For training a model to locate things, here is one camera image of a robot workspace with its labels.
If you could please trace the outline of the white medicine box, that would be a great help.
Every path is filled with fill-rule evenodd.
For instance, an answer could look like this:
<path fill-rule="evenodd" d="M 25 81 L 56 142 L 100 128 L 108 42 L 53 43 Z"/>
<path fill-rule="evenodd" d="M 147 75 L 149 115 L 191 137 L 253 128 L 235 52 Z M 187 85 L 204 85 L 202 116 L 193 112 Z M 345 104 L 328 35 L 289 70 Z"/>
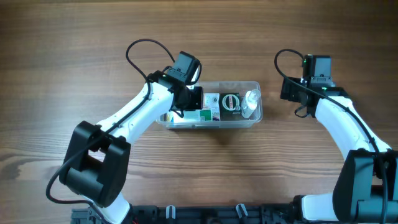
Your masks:
<path fill-rule="evenodd" d="M 202 121 L 220 121 L 219 93 L 205 93 L 203 108 L 200 111 Z"/>

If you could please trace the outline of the white box green corner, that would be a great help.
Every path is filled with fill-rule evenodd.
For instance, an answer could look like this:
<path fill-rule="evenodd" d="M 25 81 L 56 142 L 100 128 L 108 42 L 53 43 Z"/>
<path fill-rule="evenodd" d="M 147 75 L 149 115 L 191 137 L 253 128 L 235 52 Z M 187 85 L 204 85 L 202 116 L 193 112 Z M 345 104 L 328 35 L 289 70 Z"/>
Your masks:
<path fill-rule="evenodd" d="M 172 121 L 174 123 L 189 123 L 189 122 L 202 122 L 212 121 L 211 110 L 195 110 L 195 111 L 184 111 L 184 117 L 180 117 L 173 113 Z"/>

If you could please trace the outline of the blue yellow VapoDrops box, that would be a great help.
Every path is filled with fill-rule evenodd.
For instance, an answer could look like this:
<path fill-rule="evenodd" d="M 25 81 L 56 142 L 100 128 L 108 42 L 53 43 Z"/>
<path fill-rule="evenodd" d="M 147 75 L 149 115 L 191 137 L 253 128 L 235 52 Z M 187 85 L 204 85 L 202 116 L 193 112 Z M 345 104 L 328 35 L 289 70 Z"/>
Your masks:
<path fill-rule="evenodd" d="M 174 112 L 168 112 L 165 116 L 166 122 L 173 123 L 174 121 Z"/>

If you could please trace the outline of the clear plastic container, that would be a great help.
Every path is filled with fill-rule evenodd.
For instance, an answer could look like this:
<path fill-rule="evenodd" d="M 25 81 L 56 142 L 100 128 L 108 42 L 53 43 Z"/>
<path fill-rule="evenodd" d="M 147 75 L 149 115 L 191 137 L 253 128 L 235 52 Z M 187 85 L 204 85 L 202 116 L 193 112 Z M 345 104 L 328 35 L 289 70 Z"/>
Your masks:
<path fill-rule="evenodd" d="M 198 82 L 196 86 L 203 88 L 205 93 L 239 93 L 241 103 L 245 94 L 249 90 L 257 89 L 261 92 L 261 87 L 256 81 L 220 81 L 220 82 Z M 200 128 L 250 128 L 253 124 L 258 123 L 262 119 L 262 100 L 261 97 L 257 103 L 257 108 L 249 118 L 244 118 L 241 115 L 239 120 L 220 120 L 220 121 L 202 121 L 189 123 L 169 123 L 166 122 L 163 114 L 156 120 L 156 122 L 167 129 L 200 129 Z"/>

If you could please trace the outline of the clear spray bottle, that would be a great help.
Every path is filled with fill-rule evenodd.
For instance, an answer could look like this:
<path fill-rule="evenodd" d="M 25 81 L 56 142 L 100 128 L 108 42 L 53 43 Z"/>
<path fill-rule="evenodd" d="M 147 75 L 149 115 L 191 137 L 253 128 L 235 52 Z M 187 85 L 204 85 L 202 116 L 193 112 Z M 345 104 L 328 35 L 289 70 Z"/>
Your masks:
<path fill-rule="evenodd" d="M 257 89 L 249 90 L 245 94 L 241 103 L 241 114 L 244 118 L 249 118 L 253 114 L 260 97 L 261 92 Z"/>

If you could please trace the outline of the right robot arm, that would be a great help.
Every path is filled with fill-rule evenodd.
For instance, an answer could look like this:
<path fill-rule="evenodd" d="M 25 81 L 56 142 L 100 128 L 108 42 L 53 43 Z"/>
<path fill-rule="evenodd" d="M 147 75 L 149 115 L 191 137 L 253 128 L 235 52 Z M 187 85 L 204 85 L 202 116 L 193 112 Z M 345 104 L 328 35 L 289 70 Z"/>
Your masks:
<path fill-rule="evenodd" d="M 375 135 L 331 77 L 331 58 L 301 55 L 300 78 L 283 75 L 280 97 L 300 103 L 338 146 L 344 164 L 331 193 L 295 198 L 309 222 L 397 223 L 397 151 Z"/>

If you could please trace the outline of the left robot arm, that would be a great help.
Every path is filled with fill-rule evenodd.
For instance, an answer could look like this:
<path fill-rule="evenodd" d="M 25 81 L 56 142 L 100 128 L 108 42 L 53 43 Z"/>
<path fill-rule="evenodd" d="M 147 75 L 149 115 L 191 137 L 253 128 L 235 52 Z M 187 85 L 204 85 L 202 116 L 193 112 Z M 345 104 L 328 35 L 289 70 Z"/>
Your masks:
<path fill-rule="evenodd" d="M 141 92 L 112 116 L 91 124 L 82 121 L 73 131 L 63 165 L 56 174 L 72 192 L 83 196 L 105 223 L 122 223 L 130 210 L 121 190 L 130 150 L 139 136 L 161 115 L 202 106 L 203 89 L 196 87 L 202 65 L 180 52 L 164 71 L 146 77 Z"/>

